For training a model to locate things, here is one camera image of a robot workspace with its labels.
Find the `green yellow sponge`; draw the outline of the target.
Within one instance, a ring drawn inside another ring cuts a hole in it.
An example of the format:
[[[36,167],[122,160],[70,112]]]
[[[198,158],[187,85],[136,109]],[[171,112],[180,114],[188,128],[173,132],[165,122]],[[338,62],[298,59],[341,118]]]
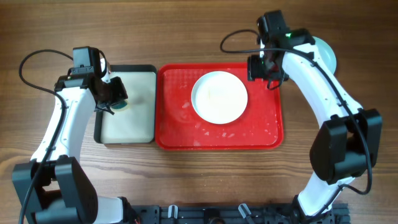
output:
[[[128,107],[129,107],[128,101],[123,100],[123,101],[116,103],[115,105],[112,105],[111,110],[112,111],[123,111],[123,110],[128,109]]]

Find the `white plate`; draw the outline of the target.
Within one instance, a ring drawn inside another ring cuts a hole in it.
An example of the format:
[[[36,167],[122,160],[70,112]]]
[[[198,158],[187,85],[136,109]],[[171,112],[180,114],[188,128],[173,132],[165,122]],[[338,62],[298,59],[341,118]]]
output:
[[[212,124],[228,124],[246,110],[248,91],[232,73],[209,72],[195,82],[191,102],[201,119]]]

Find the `light green plate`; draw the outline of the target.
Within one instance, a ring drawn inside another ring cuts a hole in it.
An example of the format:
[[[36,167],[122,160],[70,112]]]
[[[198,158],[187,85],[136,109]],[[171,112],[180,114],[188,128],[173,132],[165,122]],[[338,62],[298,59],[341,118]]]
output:
[[[321,38],[315,36],[313,36],[313,38],[315,39],[315,45],[318,47],[325,65],[332,74],[335,74],[337,69],[337,59],[333,49]]]

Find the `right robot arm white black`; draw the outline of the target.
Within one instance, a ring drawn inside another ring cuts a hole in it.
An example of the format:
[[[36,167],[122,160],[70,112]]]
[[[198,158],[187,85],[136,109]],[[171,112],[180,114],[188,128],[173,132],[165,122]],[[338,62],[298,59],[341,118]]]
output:
[[[370,192],[382,117],[349,96],[307,29],[290,30],[281,11],[265,13],[257,27],[260,48],[248,58],[248,80],[261,78],[269,90],[274,89],[272,83],[280,87],[292,80],[320,127],[310,148],[313,174],[289,211],[293,221],[310,223],[323,218],[344,189]]]

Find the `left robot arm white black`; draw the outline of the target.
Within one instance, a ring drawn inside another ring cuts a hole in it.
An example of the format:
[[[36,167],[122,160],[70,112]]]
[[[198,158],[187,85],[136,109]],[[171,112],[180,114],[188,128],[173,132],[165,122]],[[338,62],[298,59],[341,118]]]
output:
[[[108,64],[97,48],[74,48],[69,58],[72,68],[45,90],[55,107],[40,146],[12,171],[19,223],[140,223],[126,198],[98,196],[79,163],[90,116],[112,114],[111,107],[127,99],[124,85],[120,78],[103,80]]]

